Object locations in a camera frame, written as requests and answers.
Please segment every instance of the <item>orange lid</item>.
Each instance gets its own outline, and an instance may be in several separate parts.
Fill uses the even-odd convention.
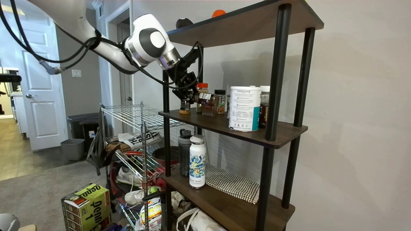
[[[208,83],[199,83],[197,84],[197,88],[208,88]]]
[[[224,10],[218,9],[218,10],[214,11],[214,13],[212,14],[211,18],[215,18],[215,17],[221,16],[221,15],[223,15],[223,14],[225,14],[225,13],[226,13],[226,12],[225,12]]]

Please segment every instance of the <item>trash can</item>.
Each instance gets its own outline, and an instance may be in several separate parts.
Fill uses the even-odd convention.
[[[70,124],[70,130],[73,139],[84,139],[83,128],[80,125],[80,122],[87,119],[98,118],[98,113],[89,113],[81,115],[72,115],[67,117],[67,121]]]
[[[67,160],[81,160],[85,157],[84,139],[68,139],[60,145]]]
[[[84,150],[88,152],[91,142],[96,136],[97,128],[99,127],[99,119],[83,120],[79,124],[83,127]]]

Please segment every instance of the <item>white cabinet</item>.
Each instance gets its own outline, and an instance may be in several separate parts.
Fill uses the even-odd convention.
[[[18,131],[20,133],[26,133],[28,137],[27,116],[24,108],[23,94],[22,92],[13,92],[10,96],[13,97],[14,108],[16,109]]]

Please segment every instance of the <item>white door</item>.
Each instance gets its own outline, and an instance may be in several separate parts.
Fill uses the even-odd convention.
[[[130,25],[119,23],[117,25],[118,41],[122,42],[125,38],[130,36]],[[133,104],[133,89],[131,83],[131,75],[120,72],[120,93],[121,105]],[[123,123],[123,132],[133,132],[133,128],[126,123]]]
[[[20,16],[20,20],[32,49],[45,58],[58,60],[54,22],[31,3],[20,2],[18,6],[22,7],[26,14]],[[7,15],[8,21],[11,22],[12,15]],[[15,41],[10,43],[18,47],[16,59],[22,77],[21,89],[31,149],[59,146],[61,141],[68,138],[61,75],[49,75],[33,55],[18,46]]]

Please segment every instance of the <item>carpet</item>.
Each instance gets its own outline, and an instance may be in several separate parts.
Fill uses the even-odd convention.
[[[86,161],[0,181],[0,213],[17,216],[21,227],[64,231],[61,198],[88,183],[105,186],[106,180]]]

